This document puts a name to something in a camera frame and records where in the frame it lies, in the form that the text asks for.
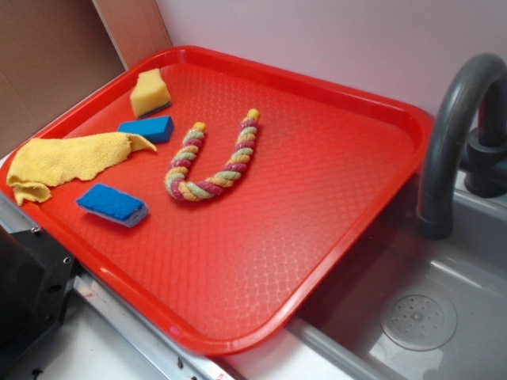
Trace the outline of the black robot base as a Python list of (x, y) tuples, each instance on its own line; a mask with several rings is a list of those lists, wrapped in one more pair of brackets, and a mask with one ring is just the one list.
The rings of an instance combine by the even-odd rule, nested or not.
[(46, 232), (1, 229), (1, 368), (63, 323), (75, 258)]

